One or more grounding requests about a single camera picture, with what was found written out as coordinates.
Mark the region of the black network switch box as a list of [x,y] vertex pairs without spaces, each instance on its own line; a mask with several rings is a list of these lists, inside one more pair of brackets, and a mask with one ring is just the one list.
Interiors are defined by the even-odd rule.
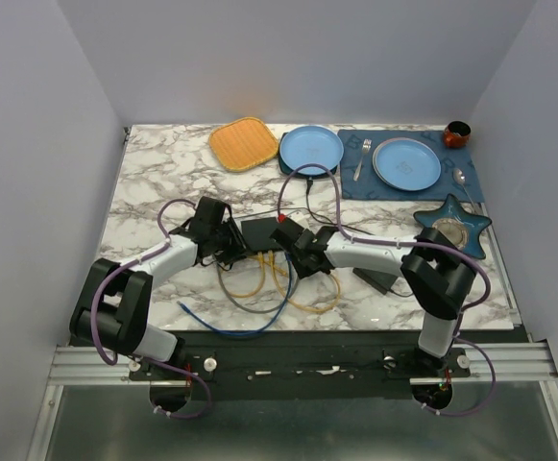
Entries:
[[283,248],[271,237],[277,228],[274,217],[264,217],[241,222],[241,232],[249,251],[257,253],[282,252]]

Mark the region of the red brown lacquer cup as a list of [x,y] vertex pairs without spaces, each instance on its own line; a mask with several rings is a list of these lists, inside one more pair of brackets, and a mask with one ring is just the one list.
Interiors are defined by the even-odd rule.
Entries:
[[444,144],[451,149],[463,148],[468,144],[471,133],[472,129],[467,123],[452,121],[444,129]]

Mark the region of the silver spoon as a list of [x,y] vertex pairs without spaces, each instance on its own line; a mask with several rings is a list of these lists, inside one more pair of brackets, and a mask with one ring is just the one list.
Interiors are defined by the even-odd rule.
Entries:
[[459,168],[454,168],[453,172],[452,172],[452,176],[453,176],[453,180],[455,181],[456,184],[458,184],[462,190],[464,191],[464,193],[466,194],[467,198],[469,199],[473,210],[477,210],[477,205],[475,203],[475,201],[473,200],[471,194],[469,193],[467,186],[466,186],[466,177],[465,174],[463,173],[463,171]]

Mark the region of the light blue plate left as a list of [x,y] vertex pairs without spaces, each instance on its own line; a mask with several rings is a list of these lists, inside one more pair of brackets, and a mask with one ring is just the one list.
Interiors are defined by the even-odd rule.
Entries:
[[333,131],[320,126],[302,126],[288,132],[280,141],[279,158],[286,167],[306,177],[325,176],[344,155],[344,146]]

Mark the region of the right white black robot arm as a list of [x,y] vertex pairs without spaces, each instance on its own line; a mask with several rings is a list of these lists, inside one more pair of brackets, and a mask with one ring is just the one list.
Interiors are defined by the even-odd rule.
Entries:
[[425,312],[412,355],[415,369],[424,376],[435,376],[446,368],[463,311],[483,303],[491,290],[479,264],[432,228],[399,241],[348,233],[340,225],[313,232],[284,217],[270,238],[285,251],[301,279],[337,268],[404,278]]

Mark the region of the blue star shaped dish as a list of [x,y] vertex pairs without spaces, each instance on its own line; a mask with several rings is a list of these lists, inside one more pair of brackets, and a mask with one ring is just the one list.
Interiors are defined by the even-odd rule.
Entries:
[[465,255],[477,260],[486,258],[480,239],[482,233],[492,225],[492,220],[468,212],[453,194],[448,194],[439,207],[418,210],[413,213],[413,217],[422,227],[439,231]]

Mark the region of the dark blue placemat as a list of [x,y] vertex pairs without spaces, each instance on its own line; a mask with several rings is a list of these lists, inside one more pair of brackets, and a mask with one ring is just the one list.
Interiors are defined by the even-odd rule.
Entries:
[[[466,177],[466,186],[473,200],[477,203],[484,201],[479,180],[471,159],[470,151],[450,149],[443,142],[441,131],[400,131],[400,130],[356,130],[341,129],[338,136],[343,142],[344,155],[340,163],[340,177],[342,197],[347,200],[360,201],[443,201],[451,193],[462,202],[469,199],[462,188],[453,180],[454,168],[463,171]],[[373,164],[373,153],[369,153],[364,160],[359,180],[353,180],[355,168],[361,156],[361,146],[366,138],[372,140],[372,147],[398,137],[406,137],[422,142],[437,155],[441,163],[441,177],[430,188],[407,192],[397,190],[383,182],[376,174]]]

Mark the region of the silver fork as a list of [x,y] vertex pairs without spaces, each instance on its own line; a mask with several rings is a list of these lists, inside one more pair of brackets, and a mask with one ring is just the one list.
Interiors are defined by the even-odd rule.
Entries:
[[358,164],[355,168],[354,174],[353,174],[353,180],[355,182],[357,182],[359,180],[361,170],[362,170],[362,167],[363,167],[363,163],[364,163],[364,159],[370,153],[371,146],[372,146],[372,140],[370,138],[366,138],[362,143],[361,156],[360,156],[359,162],[358,162]]

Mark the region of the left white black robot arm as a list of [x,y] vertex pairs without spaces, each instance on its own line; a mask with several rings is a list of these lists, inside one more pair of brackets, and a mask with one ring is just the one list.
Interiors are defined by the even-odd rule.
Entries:
[[182,199],[194,215],[168,230],[162,215],[176,202],[159,210],[162,239],[156,246],[126,261],[99,258],[91,265],[69,323],[71,337],[93,345],[106,363],[116,363],[107,350],[148,358],[164,379],[182,372],[184,357],[177,350],[177,336],[148,323],[153,290],[208,257],[229,265],[248,251],[228,203],[210,197],[196,204]]

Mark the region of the black power adapter brick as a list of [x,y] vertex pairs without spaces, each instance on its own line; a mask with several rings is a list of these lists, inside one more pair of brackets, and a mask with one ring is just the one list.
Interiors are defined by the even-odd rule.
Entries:
[[355,276],[383,295],[392,291],[393,285],[398,279],[397,276],[392,274],[360,268],[354,268],[352,272]]

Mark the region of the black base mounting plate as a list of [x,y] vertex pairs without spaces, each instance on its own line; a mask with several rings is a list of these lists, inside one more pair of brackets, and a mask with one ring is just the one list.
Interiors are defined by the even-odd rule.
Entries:
[[415,399],[446,404],[451,384],[498,378],[493,354],[527,358],[524,328],[460,334],[444,359],[417,352],[415,331],[271,331],[240,339],[207,331],[177,334],[166,365],[121,356],[119,382],[147,384],[152,402]]

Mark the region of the dark teal coaster under plate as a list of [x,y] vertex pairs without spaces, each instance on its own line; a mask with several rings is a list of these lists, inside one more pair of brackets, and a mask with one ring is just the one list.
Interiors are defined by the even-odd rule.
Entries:
[[[289,176],[293,172],[293,170],[283,161],[282,158],[279,158],[279,170],[284,176]],[[303,180],[323,180],[328,177],[328,174],[323,171],[320,171],[317,174],[303,174],[302,172],[298,172],[294,175],[294,177]]]

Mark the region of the aluminium rail frame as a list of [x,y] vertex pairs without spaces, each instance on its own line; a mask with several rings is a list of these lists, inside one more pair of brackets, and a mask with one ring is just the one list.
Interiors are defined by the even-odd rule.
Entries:
[[[490,370],[486,358],[490,358],[497,377],[502,382],[537,382],[541,388],[546,411],[558,442],[558,373],[548,345],[538,343],[479,344],[475,349],[464,347],[468,357],[470,375],[455,377],[452,382],[486,382]],[[58,347],[53,355],[47,378],[39,417],[27,458],[45,460],[55,427],[61,396],[66,387],[73,386],[183,386],[183,380],[166,380],[146,376],[141,380],[133,378],[133,365],[126,357],[121,357],[114,366],[105,364],[95,350],[87,347]]]

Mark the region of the light blue plate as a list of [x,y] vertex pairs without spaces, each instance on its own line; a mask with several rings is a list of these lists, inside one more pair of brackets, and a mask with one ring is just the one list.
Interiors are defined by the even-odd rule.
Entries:
[[401,191],[426,190],[441,177],[441,163],[433,150],[406,137],[380,143],[373,153],[372,164],[383,182]]
[[344,155],[344,146],[333,131],[320,126],[302,126],[288,132],[280,141],[279,158],[286,167],[306,177],[325,176]]

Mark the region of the orange woven square mat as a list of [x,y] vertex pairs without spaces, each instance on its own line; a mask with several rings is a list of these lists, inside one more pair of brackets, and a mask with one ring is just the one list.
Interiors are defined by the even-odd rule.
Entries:
[[208,144],[219,163],[230,172],[244,172],[274,158],[279,142],[268,126],[244,117],[215,129]]

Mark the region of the light blue plate right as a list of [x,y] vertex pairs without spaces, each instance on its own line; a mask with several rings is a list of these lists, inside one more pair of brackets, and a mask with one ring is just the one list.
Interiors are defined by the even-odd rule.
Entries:
[[441,163],[433,150],[406,137],[380,143],[373,153],[372,164],[383,182],[401,191],[426,190],[441,177]]

